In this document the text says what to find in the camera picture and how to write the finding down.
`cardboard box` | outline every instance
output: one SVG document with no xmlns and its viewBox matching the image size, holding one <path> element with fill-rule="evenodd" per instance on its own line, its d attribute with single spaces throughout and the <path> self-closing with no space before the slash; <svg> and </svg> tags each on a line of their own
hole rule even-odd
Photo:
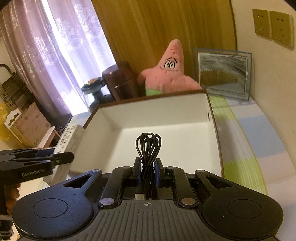
<svg viewBox="0 0 296 241">
<path fill-rule="evenodd" d="M 133 166 L 139 154 L 136 139 L 143 132 L 162 139 L 162 164 L 186 173 L 207 170 L 223 176 L 221 149 L 205 90 L 145 96 L 101 105 L 84 125 L 72 172 L 100 169 L 110 173 Z"/>
<path fill-rule="evenodd" d="M 49 128 L 50 123 L 33 103 L 15 121 L 11 130 L 25 146 L 37 147 Z"/>
<path fill-rule="evenodd" d="M 85 129 L 82 126 L 69 123 L 54 149 L 54 154 L 70 151 L 75 155 L 84 133 Z M 70 166 L 71 163 L 56 166 L 53 169 L 52 175 L 44 177 L 43 180 L 50 186 L 65 181 Z"/>
</svg>

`lace curtain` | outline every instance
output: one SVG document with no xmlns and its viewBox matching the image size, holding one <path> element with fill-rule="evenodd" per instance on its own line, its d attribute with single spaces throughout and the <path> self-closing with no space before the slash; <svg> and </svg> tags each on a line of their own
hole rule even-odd
<svg viewBox="0 0 296 241">
<path fill-rule="evenodd" d="M 13 0 L 0 29 L 16 71 L 54 118 L 87 111 L 82 85 L 115 64 L 91 0 Z"/>
</svg>

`white box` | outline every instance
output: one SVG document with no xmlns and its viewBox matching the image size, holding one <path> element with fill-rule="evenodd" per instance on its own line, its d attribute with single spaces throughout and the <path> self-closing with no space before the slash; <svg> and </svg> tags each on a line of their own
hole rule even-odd
<svg viewBox="0 0 296 241">
<path fill-rule="evenodd" d="M 54 149 L 54 154 L 70 151 L 75 155 L 84 133 L 85 129 L 82 126 L 69 123 Z M 50 186 L 65 181 L 70 166 L 71 163 L 56 166 L 53 173 L 44 177 L 43 180 Z"/>
<path fill-rule="evenodd" d="M 219 139 L 205 90 L 140 97 L 101 105 L 84 128 L 71 171 L 83 173 L 133 166 L 136 139 L 142 132 L 159 134 L 158 157 L 164 167 L 186 173 L 204 169 L 223 176 Z"/>
</svg>

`white wall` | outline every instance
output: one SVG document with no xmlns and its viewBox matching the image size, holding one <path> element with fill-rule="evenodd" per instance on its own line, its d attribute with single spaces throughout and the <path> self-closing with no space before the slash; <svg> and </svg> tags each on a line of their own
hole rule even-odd
<svg viewBox="0 0 296 241">
<path fill-rule="evenodd" d="M 13 67 L 13 64 L 8 56 L 8 52 L 5 48 L 2 37 L 0 37 L 0 64 L 6 64 L 12 72 L 15 72 L 15 68 Z M 10 77 L 10 74 L 8 73 L 6 68 L 1 67 L 0 68 L 0 83 L 2 84 L 9 77 Z"/>
<path fill-rule="evenodd" d="M 272 40 L 257 36 L 252 9 L 288 13 L 294 19 L 295 28 L 296 11 L 284 0 L 231 2 L 238 50 L 253 54 L 255 83 L 252 97 L 272 123 L 296 166 L 296 50 L 288 50 Z"/>
</svg>

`electrical socket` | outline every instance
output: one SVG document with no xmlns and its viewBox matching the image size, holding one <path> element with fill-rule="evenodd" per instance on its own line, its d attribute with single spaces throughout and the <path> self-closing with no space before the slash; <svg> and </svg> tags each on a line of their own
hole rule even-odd
<svg viewBox="0 0 296 241">
<path fill-rule="evenodd" d="M 268 10 L 252 9 L 255 33 L 271 39 L 270 16 Z"/>
<path fill-rule="evenodd" d="M 294 47 L 294 27 L 291 15 L 270 11 L 272 39 L 292 49 Z"/>
</svg>

